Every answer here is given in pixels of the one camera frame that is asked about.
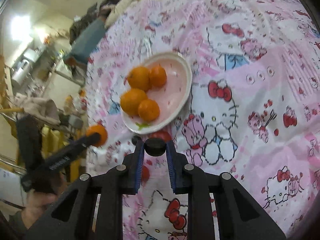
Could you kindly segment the small round orange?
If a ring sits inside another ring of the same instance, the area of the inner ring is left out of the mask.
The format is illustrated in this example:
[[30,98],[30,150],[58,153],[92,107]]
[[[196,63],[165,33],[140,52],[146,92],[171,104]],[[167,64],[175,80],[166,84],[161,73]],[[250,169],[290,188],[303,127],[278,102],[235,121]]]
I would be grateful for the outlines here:
[[89,138],[90,145],[100,147],[105,144],[108,139],[108,133],[101,124],[90,126],[86,131],[86,137]]

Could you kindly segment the large orange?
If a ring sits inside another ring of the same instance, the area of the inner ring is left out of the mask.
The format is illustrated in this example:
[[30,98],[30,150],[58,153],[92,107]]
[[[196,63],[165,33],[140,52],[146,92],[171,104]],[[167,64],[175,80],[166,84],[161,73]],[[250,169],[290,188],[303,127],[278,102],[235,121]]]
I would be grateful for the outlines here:
[[120,96],[121,109],[129,116],[137,116],[140,103],[147,98],[146,92],[132,88]]
[[144,66],[138,66],[130,70],[127,81],[131,88],[148,91],[151,88],[149,70]]

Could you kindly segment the small mandarin orange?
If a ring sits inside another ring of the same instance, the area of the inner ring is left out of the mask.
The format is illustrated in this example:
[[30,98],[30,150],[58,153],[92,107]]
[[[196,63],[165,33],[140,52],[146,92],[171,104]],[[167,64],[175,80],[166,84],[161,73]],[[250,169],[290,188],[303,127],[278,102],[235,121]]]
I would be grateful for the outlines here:
[[160,109],[156,101],[143,100],[138,106],[138,115],[145,122],[152,122],[160,115]]

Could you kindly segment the small red cherry tomato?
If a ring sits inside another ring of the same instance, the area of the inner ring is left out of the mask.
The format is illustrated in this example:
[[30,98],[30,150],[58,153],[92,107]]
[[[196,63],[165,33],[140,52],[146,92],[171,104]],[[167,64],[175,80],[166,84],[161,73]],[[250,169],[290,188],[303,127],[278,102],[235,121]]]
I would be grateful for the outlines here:
[[146,183],[150,178],[150,171],[146,166],[143,166],[141,182]]

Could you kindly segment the large orange on plate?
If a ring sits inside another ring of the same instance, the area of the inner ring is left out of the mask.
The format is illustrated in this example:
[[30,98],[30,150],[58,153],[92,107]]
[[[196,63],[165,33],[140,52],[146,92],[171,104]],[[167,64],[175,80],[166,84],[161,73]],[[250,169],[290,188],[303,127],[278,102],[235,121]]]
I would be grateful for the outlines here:
[[144,66],[138,66],[130,70],[127,81],[131,88],[148,91],[151,88],[149,70]]

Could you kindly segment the small orange on plate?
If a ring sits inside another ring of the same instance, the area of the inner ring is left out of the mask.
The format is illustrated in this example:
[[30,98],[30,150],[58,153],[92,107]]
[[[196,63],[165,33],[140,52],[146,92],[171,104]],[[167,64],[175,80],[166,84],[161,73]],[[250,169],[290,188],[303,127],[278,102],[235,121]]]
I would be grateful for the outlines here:
[[163,87],[167,82],[167,73],[165,69],[159,64],[152,67],[149,72],[149,79],[152,87]]

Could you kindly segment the pink white strawberry plate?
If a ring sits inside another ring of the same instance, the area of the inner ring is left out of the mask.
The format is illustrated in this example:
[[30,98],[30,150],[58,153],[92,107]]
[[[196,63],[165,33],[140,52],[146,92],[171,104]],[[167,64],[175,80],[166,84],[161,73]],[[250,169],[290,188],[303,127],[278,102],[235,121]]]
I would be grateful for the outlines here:
[[159,105],[160,115],[155,121],[147,123],[138,116],[130,117],[120,111],[124,125],[131,132],[144,135],[163,129],[178,116],[189,98],[193,74],[180,53],[169,51],[150,56],[142,65],[147,68],[161,65],[167,74],[167,83],[162,88],[154,88],[146,93]]

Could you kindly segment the blue mattress edge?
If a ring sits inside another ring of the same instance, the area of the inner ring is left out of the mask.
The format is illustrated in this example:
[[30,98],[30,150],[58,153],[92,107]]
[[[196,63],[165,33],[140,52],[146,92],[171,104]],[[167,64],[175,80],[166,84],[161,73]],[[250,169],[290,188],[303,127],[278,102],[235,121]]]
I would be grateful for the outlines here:
[[90,54],[105,36],[105,21],[104,16],[99,16],[80,34],[73,43],[71,51],[64,56],[65,64],[86,69]]

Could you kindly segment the white water heater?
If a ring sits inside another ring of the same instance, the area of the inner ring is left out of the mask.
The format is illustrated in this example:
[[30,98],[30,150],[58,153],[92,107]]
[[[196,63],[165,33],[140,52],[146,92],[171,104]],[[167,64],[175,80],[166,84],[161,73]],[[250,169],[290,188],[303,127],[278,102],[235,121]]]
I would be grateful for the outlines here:
[[17,65],[17,68],[11,78],[11,83],[14,87],[20,87],[24,82],[25,77],[30,71],[30,62],[26,59],[23,59]]

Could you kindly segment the pile of dark clothes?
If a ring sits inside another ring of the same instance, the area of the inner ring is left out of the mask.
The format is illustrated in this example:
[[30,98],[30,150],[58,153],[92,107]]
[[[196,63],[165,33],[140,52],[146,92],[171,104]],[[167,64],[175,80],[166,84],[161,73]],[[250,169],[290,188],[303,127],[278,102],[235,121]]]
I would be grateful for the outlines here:
[[87,9],[84,16],[79,20],[74,20],[74,23],[69,29],[69,44],[72,45],[80,34],[95,20],[106,21],[111,11],[116,7],[120,0],[103,0],[100,5],[96,2]]

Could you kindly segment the pink Hello Kitty bedsheet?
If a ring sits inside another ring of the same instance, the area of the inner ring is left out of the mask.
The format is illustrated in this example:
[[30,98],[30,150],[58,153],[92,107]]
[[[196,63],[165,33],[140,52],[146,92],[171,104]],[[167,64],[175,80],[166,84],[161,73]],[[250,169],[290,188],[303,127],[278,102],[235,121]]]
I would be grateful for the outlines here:
[[134,150],[119,98],[151,54],[180,53],[191,95],[165,131],[205,172],[229,172],[289,238],[319,194],[319,32],[299,0],[145,0],[92,51],[87,114],[109,139],[87,152],[99,175]]

